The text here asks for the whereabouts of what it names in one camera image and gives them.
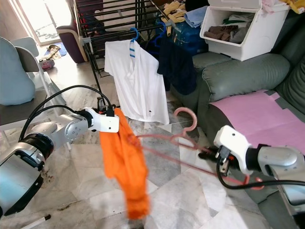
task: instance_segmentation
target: white storage box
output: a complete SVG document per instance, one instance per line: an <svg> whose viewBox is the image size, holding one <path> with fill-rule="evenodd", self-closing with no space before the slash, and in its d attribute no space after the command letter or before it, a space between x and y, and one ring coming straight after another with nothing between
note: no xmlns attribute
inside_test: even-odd
<svg viewBox="0 0 305 229"><path fill-rule="evenodd" d="M283 26L289 6L278 2L272 13L262 9L262 0L209 0L200 37L209 44L209 51L222 53L244 61L270 52ZM254 19L241 44L225 42L204 36L211 26L220 26L232 14L253 13Z"/></svg>

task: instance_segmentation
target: clothes drying rack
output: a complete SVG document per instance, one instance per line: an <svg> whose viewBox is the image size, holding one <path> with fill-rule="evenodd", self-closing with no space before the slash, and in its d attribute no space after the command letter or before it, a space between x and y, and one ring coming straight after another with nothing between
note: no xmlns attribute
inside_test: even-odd
<svg viewBox="0 0 305 229"><path fill-rule="evenodd" d="M134 14L123 16L122 12L132 11ZM106 18L103 20L86 20L92 19L96 16L105 16L110 14L119 14L119 17ZM122 30L115 32L106 32L102 35L94 34L98 30L106 30L111 28L117 28L126 25L133 25L137 31L140 33L146 31L147 39L151 38L152 31L158 28L162 28L162 25L154 25L157 19L165 17L168 20L166 26L175 26L174 22L170 20L167 15L162 11L162 9L154 3L154 0L74 0L74 14L77 23L78 35L82 46L84 47L85 53L90 62L92 72L98 86L98 90L101 92L101 87L98 82L97 74L102 78L101 72L104 71L104 68L100 68L97 64L97 59L103 58L105 54L105 42L110 41L122 41L134 38L136 36L136 31L133 30ZM118 23L113 25L104 26L104 22L126 19L134 17L135 20ZM88 25L99 24L99 26L94 28L88 28Z"/></svg>

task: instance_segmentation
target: pink mat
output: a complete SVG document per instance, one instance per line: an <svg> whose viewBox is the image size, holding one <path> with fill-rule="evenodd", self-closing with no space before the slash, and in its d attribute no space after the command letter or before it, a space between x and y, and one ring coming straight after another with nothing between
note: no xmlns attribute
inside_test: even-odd
<svg viewBox="0 0 305 229"><path fill-rule="evenodd" d="M277 93L269 96L263 91L236 95L211 103L230 120L233 127L257 147L293 146L305 155L305 123L275 101Z"/></svg>

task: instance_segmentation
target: yellow cloth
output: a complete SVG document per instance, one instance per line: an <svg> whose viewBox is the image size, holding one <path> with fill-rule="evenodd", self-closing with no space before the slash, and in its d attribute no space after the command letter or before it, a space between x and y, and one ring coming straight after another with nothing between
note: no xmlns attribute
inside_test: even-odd
<svg viewBox="0 0 305 229"><path fill-rule="evenodd" d="M291 9L298 14L301 14L305 11L305 0L280 0L280 1L287 3L291 7Z"/></svg>
<svg viewBox="0 0 305 229"><path fill-rule="evenodd" d="M128 218L140 219L149 214L149 198L146 194L148 169L142 150L128 140L131 137L138 145L141 144L123 112L116 108L114 113L120 118L119 132L100 132L104 170L107 177L118 180L125 194Z"/></svg>
<svg viewBox="0 0 305 229"><path fill-rule="evenodd" d="M170 4L165 4L163 12L175 23L184 22L185 4L180 4L178 1L173 1ZM168 20L166 18L161 18L161 20L166 23ZM167 36L172 34L172 27L166 28Z"/></svg>

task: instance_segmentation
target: tile floor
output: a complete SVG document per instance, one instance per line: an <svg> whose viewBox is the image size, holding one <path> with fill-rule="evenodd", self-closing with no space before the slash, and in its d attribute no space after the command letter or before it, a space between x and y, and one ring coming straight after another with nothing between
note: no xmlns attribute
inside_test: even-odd
<svg viewBox="0 0 305 229"><path fill-rule="evenodd" d="M55 68L49 74L60 88L73 84L96 87L90 65L76 65L68 55L56 60ZM118 104L112 76L103 77L99 81L103 93L111 103ZM73 109L96 105L95 93L86 89L74 89L63 97ZM136 135L174 135L191 125L188 115L180 115L178 118L173 116L174 110L181 106L180 102L170 93L167 94L167 99L170 124L143 123L129 119ZM8 131L10 142L16 142L19 134L20 129ZM200 127L189 135L200 145L208 145ZM147 191L150 194L151 212L144 220L129 221L121 188L115 180L106 178L104 174L99 143L97 133L87 132L73 142L71 151L62 147L53 152L43 172L43 187L22 212L3 217L0 228L20 229L47 214L51 214L51 219L35 229L270 228L257 205L244 191L227 190L215 177L148 152L145 152L145 158L149 168ZM214 165L197 157L197 151L156 139L144 139L142 143L188 163L214 169ZM6 146L0 139L0 152L5 149Z"/></svg>

